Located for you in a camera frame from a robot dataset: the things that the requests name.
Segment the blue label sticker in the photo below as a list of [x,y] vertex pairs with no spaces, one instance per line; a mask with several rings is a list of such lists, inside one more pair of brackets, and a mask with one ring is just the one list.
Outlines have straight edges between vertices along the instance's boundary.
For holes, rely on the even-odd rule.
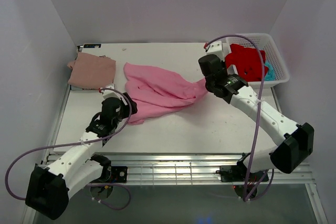
[[101,44],[84,44],[83,48],[100,48]]

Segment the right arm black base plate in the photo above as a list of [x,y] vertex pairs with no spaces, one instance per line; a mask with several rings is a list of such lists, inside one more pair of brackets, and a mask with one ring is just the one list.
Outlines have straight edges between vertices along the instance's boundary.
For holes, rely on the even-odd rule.
[[[244,182],[246,180],[246,172],[246,168],[241,168],[238,165],[223,165],[215,173],[220,176],[221,182]],[[258,182],[260,180],[261,182],[268,182],[268,174],[264,174],[263,171],[249,174],[249,182]]]

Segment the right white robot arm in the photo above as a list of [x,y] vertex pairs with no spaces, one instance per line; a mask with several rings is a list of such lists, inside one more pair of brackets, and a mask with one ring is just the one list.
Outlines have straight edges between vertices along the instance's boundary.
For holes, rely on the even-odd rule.
[[261,179],[266,182],[265,170],[278,169],[290,174],[312,154],[314,128],[309,123],[298,124],[266,101],[258,99],[257,93],[244,79],[227,73],[225,63],[216,55],[203,56],[198,63],[207,91],[245,113],[275,144],[267,150],[244,154],[236,165],[221,166],[218,172],[222,181]]

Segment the white plastic mesh basket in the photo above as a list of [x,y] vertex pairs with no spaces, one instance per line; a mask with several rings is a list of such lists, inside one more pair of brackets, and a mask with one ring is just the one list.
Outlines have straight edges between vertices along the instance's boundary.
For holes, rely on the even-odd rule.
[[[273,70],[274,70],[274,80],[273,81],[266,81],[264,82],[264,89],[272,88],[280,83],[285,83],[289,80],[290,75],[289,71],[286,67],[285,61],[281,56],[273,38],[266,33],[247,33],[241,34],[249,38],[253,41],[258,49],[263,50],[266,53],[266,62],[268,62]],[[230,45],[231,44],[238,44],[247,48],[254,48],[253,44],[249,41],[239,38],[239,37],[228,37],[225,39],[225,42]],[[260,81],[257,82],[249,82],[249,85],[252,86],[254,89],[259,89]]]

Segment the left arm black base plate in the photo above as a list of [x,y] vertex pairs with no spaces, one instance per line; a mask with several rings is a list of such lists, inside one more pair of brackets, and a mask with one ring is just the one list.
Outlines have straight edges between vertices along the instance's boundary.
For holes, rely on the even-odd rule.
[[93,183],[126,183],[128,168],[126,166],[113,166],[111,161],[102,155],[93,155],[90,159],[99,163],[102,167],[100,177],[93,180]]

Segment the teal t shirt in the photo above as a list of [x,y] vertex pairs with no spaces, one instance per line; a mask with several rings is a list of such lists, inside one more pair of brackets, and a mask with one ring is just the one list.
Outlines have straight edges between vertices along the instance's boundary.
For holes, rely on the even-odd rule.
[[266,74],[265,74],[265,81],[275,81],[276,80],[276,75],[275,75],[275,71],[274,68],[272,66],[272,64],[268,61],[265,62],[265,67],[268,68]]

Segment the folded dusty pink t shirt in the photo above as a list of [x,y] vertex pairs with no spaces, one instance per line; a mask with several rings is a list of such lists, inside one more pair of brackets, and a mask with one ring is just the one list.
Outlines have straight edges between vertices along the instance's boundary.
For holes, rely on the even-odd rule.
[[67,64],[71,70],[68,84],[86,90],[96,90],[113,83],[116,61],[106,56],[79,52],[74,61]]

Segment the red t shirt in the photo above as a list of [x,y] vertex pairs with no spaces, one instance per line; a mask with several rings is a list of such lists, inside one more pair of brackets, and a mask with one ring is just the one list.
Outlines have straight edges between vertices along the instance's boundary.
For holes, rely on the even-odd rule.
[[231,44],[230,49],[231,53],[225,57],[226,67],[235,65],[238,75],[247,82],[261,81],[261,61],[257,50],[238,44]]

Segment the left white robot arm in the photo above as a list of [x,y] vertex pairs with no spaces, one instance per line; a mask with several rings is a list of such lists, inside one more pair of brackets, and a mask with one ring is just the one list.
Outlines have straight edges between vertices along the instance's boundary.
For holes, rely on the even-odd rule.
[[66,210],[69,200],[88,184],[112,192],[110,160],[96,152],[115,134],[123,120],[137,113],[137,104],[125,92],[104,88],[101,111],[93,116],[82,137],[60,158],[31,173],[25,204],[55,220]]

